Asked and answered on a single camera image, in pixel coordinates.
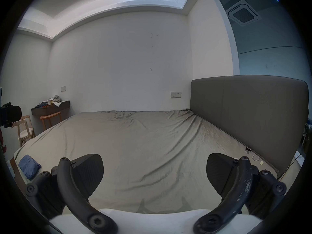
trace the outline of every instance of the air conditioner vent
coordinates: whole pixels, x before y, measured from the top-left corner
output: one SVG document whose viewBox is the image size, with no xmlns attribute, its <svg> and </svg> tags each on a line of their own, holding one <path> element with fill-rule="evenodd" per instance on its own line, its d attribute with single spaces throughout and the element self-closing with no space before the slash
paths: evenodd
<svg viewBox="0 0 312 234">
<path fill-rule="evenodd" d="M 226 13 L 228 18 L 231 18 L 241 26 L 261 19 L 259 14 L 245 0 L 235 3 L 226 10 Z"/>
<path fill-rule="evenodd" d="M 248 22 L 255 17 L 246 9 L 241 9 L 233 14 L 238 20 L 242 22 Z"/>
</svg>

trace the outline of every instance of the bed frame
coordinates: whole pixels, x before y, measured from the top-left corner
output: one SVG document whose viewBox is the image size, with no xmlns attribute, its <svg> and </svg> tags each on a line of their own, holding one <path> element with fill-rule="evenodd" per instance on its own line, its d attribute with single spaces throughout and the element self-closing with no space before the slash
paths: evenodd
<svg viewBox="0 0 312 234">
<path fill-rule="evenodd" d="M 278 176 L 289 166 L 308 119 L 302 80 L 222 76 L 193 80 L 191 110 L 251 148 Z"/>
</svg>

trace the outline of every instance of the ceiling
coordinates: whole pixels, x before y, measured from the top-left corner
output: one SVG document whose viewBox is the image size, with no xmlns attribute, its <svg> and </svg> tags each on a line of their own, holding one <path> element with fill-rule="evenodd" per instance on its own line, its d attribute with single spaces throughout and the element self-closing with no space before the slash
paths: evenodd
<svg viewBox="0 0 312 234">
<path fill-rule="evenodd" d="M 192 7 L 196 1 L 191 0 L 191 4 L 185 6 L 189 0 L 35 0 L 25 12 L 18 30 L 54 39 L 68 29 L 107 15 L 143 8 L 183 14 L 185 7 Z"/>
</svg>

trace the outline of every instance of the black cable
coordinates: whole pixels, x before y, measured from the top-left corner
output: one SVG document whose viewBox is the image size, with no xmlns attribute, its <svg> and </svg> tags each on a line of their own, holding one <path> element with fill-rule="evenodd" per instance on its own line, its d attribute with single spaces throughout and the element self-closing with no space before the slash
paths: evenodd
<svg viewBox="0 0 312 234">
<path fill-rule="evenodd" d="M 291 165 L 282 173 L 282 175 L 280 175 L 280 176 L 277 178 L 277 180 L 279 180 L 280 177 L 282 177 L 282 176 L 287 172 L 287 170 L 291 167 Z"/>
</svg>

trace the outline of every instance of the wooden chair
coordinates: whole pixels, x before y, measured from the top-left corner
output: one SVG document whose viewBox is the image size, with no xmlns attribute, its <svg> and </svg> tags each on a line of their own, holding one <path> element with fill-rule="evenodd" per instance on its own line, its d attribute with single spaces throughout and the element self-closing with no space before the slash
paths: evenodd
<svg viewBox="0 0 312 234">
<path fill-rule="evenodd" d="M 23 131 L 20 132 L 20 125 L 23 124 Z M 26 143 L 28 139 L 34 138 L 36 136 L 34 128 L 32 126 L 32 122 L 30 120 L 29 115 L 22 116 L 19 121 L 13 123 L 12 127 L 18 127 L 18 141 L 20 143 L 20 147 Z"/>
<path fill-rule="evenodd" d="M 51 118 L 52 118 L 52 117 L 55 117 L 55 116 L 58 116 L 58 115 L 60 116 L 60 122 L 61 122 L 61 121 L 62 121 L 62 116 L 60 115 L 60 112 L 56 112 L 56 113 L 51 114 L 51 115 L 43 115 L 43 116 L 40 116 L 40 119 L 42 120 L 42 124 L 43 124 L 44 130 L 46 130 L 46 126 L 45 126 L 44 120 L 45 120 L 45 119 L 49 119 L 50 127 L 52 127 Z"/>
</svg>

